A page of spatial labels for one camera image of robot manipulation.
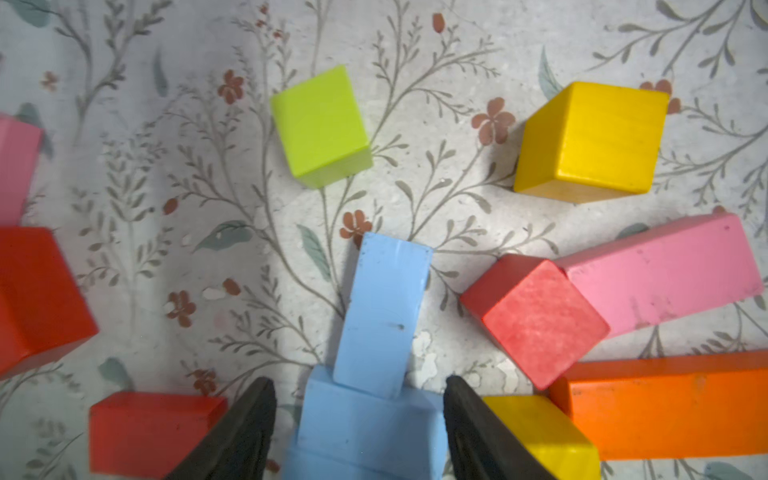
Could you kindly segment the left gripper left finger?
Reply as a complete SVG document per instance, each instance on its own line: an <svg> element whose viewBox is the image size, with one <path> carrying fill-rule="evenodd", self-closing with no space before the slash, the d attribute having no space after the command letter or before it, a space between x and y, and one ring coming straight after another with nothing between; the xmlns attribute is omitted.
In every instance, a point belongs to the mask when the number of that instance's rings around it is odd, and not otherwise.
<svg viewBox="0 0 768 480"><path fill-rule="evenodd" d="M273 381L259 377L166 480L260 479L274 431Z"/></svg>

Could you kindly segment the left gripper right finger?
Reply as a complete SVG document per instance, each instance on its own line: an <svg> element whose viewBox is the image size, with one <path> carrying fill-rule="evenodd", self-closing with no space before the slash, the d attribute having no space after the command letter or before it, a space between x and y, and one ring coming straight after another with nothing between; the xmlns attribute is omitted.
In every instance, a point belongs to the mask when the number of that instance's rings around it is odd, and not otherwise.
<svg viewBox="0 0 768 480"><path fill-rule="evenodd" d="M443 402L457 479L554 479L463 378L447 378Z"/></svg>

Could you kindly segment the blue long block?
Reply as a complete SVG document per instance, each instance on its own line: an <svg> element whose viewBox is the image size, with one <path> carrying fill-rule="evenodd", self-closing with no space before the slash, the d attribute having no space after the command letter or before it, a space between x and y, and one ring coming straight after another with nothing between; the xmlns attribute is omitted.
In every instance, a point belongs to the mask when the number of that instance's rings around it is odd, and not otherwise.
<svg viewBox="0 0 768 480"><path fill-rule="evenodd" d="M405 381L433 250L368 232L359 252L333 380L394 399Z"/></svg>

